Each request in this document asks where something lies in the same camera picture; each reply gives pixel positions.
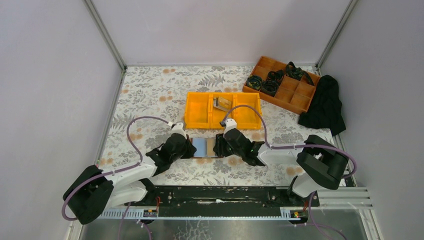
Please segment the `rolled tie dark brown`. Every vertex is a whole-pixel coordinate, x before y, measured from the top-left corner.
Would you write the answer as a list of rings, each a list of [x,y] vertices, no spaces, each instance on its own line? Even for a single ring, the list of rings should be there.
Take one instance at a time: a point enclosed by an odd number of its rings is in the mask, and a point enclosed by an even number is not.
[[[277,81],[274,80],[266,80],[261,84],[261,92],[274,97],[279,89],[280,85]]]

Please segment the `rolled tie dark orange pattern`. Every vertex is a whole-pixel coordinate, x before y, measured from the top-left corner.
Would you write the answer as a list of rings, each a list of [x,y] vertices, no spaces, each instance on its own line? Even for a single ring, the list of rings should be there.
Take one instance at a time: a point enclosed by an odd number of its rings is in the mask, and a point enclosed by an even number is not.
[[[279,69],[276,71],[269,71],[267,74],[266,80],[276,82],[278,85],[280,85],[284,75],[285,75],[285,72],[283,69]]]

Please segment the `rolled tie green yellow pattern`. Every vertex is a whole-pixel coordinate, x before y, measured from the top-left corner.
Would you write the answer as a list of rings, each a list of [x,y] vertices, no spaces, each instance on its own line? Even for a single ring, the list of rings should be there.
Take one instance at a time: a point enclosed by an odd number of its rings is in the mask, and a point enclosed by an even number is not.
[[[263,80],[258,75],[250,75],[246,81],[246,86],[256,91],[260,91],[262,89],[262,84]]]

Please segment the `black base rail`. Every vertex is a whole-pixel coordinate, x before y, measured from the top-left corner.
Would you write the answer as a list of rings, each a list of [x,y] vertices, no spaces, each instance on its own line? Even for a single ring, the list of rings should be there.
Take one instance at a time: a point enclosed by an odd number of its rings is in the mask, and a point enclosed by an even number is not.
[[[282,209],[320,206],[312,199],[274,186],[156,186],[135,207],[158,210],[159,217],[280,217]]]

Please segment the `loose dark floral tie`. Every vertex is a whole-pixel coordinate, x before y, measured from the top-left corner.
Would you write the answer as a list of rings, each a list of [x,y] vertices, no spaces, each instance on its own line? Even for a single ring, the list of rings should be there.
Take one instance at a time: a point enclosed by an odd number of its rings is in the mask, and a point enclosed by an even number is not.
[[[292,78],[292,79],[298,80],[298,81],[301,81],[301,79],[303,77],[305,77],[309,85],[311,85],[311,86],[315,85],[311,76],[308,74],[308,72],[304,71],[300,67],[296,67],[295,64],[292,61],[290,61],[286,65],[285,75]]]

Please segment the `black cloth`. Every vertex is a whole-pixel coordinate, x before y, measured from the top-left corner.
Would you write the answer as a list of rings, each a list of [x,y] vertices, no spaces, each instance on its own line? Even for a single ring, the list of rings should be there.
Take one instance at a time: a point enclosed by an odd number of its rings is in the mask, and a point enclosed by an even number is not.
[[[346,130],[339,98],[339,83],[330,75],[320,78],[307,112],[299,115],[298,124],[312,129],[329,129],[333,136]]]

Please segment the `yellow plastic bin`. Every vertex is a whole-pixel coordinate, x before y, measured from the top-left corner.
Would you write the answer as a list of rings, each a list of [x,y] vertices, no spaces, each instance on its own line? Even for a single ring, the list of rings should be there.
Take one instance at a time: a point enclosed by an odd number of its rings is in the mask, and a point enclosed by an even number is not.
[[[261,99],[258,93],[238,92],[234,94],[235,106],[247,105],[262,115]],[[262,122],[257,113],[249,107],[238,107],[233,111],[237,128],[241,130],[259,130]]]
[[[214,92],[212,94],[210,128],[221,129],[220,122],[234,106],[234,94],[228,92]]]
[[[210,92],[188,92],[184,111],[184,122],[188,129],[210,128]]]

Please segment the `brown leather card holder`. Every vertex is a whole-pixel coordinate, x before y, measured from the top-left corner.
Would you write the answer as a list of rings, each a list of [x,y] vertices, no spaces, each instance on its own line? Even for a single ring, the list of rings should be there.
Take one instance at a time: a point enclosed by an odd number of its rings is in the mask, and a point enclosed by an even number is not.
[[[193,137],[190,139],[192,145],[196,148],[194,152],[194,159],[212,159],[218,158],[218,155],[214,151],[216,145],[215,138],[200,138]]]

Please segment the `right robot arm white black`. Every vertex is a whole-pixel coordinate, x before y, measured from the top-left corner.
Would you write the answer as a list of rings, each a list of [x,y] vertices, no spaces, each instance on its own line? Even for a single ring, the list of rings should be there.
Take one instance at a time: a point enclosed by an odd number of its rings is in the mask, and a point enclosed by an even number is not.
[[[302,199],[321,189],[337,190],[349,161],[343,151],[317,135],[300,144],[268,145],[251,141],[237,129],[217,134],[213,151],[220,158],[236,155],[254,167],[298,165],[303,173],[293,178],[287,195]]]

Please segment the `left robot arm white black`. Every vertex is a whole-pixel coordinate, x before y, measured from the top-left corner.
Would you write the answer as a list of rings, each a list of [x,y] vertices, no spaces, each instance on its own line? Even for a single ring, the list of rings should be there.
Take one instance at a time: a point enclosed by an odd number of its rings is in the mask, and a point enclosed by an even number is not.
[[[109,208],[150,200],[156,193],[150,178],[167,171],[176,160],[192,158],[196,150],[187,135],[173,133],[136,163],[108,171],[88,166],[63,194],[63,218],[86,225]]]

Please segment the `wooden compartment tray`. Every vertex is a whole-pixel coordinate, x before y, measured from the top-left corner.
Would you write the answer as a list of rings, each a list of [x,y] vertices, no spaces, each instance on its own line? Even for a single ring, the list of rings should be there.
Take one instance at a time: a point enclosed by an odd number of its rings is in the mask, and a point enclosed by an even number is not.
[[[261,77],[264,82],[267,80],[268,72],[284,70],[284,77],[274,97],[246,86],[247,80],[242,87],[242,91],[245,93],[258,93],[261,100],[300,115],[308,111],[321,77],[295,65],[297,68],[308,72],[314,82],[314,86],[309,85],[305,77],[299,81],[287,76],[285,73],[286,65],[287,63],[271,57],[261,56],[250,73],[250,75]]]

